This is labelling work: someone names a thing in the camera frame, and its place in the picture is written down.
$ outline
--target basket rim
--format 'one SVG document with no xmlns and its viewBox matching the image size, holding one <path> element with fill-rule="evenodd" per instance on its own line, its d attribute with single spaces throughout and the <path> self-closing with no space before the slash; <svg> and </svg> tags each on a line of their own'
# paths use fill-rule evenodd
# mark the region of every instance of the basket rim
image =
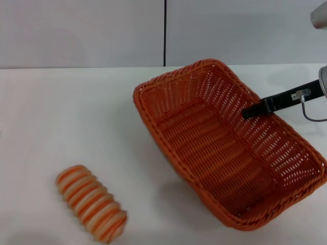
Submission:
<svg viewBox="0 0 327 245">
<path fill-rule="evenodd" d="M 291 191 L 287 196 L 283 196 L 279 202 L 276 203 L 275 206 L 269 207 L 264 210 L 261 215 L 253 219 L 241 219 L 237 216 L 228 212 L 228 210 L 219 203 L 219 200 L 216 200 L 213 195 L 208 192 L 200 183 L 196 180 L 196 177 L 192 174 L 192 172 L 185 166 L 182 166 L 182 160 L 176 154 L 176 152 L 170 147 L 170 144 L 167 142 L 166 138 L 162 135 L 161 131 L 157 128 L 154 121 L 149 116 L 149 112 L 144 105 L 142 95 L 151 89 L 156 89 L 158 84 L 169 83 L 177 78 L 180 78 L 190 72 L 196 71 L 198 69 L 202 69 L 206 66 L 221 66 L 224 68 L 226 76 L 230 78 L 230 81 L 236 84 L 242 92 L 245 94 L 247 100 L 252 103 L 257 103 L 260 98 L 254 93 L 250 88 L 248 88 L 240 79 L 234 74 L 234 72 L 223 62 L 216 59 L 204 59 L 197 61 L 191 65 L 182 67 L 180 69 L 167 72 L 158 77 L 152 78 L 151 80 L 144 82 L 138 85 L 133 93 L 133 100 L 135 103 L 138 112 L 145 123 L 146 127 L 152 134 L 155 141 L 159 144 L 162 151 L 167 155 L 170 161 L 173 163 L 174 168 L 181 174 L 182 172 L 187 172 L 188 176 L 182 174 L 183 178 L 187 180 L 187 182 L 196 189 L 195 191 L 206 198 L 210 199 L 211 202 L 214 202 L 217 205 L 217 215 L 222 218 L 228 218 L 229 221 L 221 220 L 227 226 L 232 226 L 239 230 L 254 230 L 257 229 L 264 224 L 268 223 L 279 214 L 281 214 L 288 207 L 294 205 L 295 203 L 301 201 L 305 197 L 312 194 L 319 186 L 324 184 L 327 181 L 327 161 L 321 156 L 319 152 L 317 152 L 304 138 L 302 138 L 290 125 L 288 125 L 283 119 L 281 119 L 276 114 L 272 114 L 269 116 L 274 123 L 277 124 L 278 127 L 285 129 L 285 135 L 292 139 L 296 138 L 297 142 L 304 148 L 306 148 L 314 157 L 315 162 L 321 162 L 321 173 L 315 179 L 310 180 L 304 186 Z"/>
</svg>

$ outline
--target orange wicker basket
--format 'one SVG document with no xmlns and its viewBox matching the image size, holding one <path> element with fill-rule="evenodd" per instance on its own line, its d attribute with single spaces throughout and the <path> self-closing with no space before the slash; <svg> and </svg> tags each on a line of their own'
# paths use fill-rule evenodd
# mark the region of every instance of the orange wicker basket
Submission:
<svg viewBox="0 0 327 245">
<path fill-rule="evenodd" d="M 222 62 L 201 60 L 140 84 L 135 105 L 176 171 L 226 226 L 254 230 L 327 180 L 326 160 Z"/>
</svg>

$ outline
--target orange and white striped object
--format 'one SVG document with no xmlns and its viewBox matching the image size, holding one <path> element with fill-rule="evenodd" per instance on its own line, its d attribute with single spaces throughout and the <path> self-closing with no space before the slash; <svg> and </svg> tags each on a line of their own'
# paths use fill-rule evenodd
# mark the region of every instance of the orange and white striped object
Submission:
<svg viewBox="0 0 327 245">
<path fill-rule="evenodd" d="M 61 172 L 56 180 L 60 194 L 95 241 L 110 243 L 120 236 L 127 221 L 127 212 L 107 192 L 97 177 L 83 165 Z"/>
</svg>

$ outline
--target white wall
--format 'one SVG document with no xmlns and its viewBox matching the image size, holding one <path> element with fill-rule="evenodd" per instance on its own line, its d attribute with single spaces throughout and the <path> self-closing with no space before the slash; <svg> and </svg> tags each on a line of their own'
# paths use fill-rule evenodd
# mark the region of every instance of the white wall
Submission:
<svg viewBox="0 0 327 245">
<path fill-rule="evenodd" d="M 323 2 L 168 0 L 167 65 L 327 62 L 327 31 L 310 22 Z"/>
<path fill-rule="evenodd" d="M 163 0 L 0 0 L 0 68 L 162 66 Z"/>
</svg>

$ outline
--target white table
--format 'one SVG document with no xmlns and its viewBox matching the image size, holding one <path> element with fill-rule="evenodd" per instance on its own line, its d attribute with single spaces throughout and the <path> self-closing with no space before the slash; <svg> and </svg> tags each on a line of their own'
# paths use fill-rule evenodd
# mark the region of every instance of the white table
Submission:
<svg viewBox="0 0 327 245">
<path fill-rule="evenodd" d="M 261 97 L 317 79 L 324 64 L 246 65 L 232 70 Z M 114 244 L 325 244 L 327 186 L 265 227 L 224 227 L 175 174 L 132 101 L 139 83 L 166 68 L 0 70 L 0 244 L 87 245 L 55 186 L 57 174 L 84 164 L 128 210 Z M 327 100 L 306 103 L 327 117 Z M 300 106 L 278 112 L 327 157 L 327 123 Z"/>
</svg>

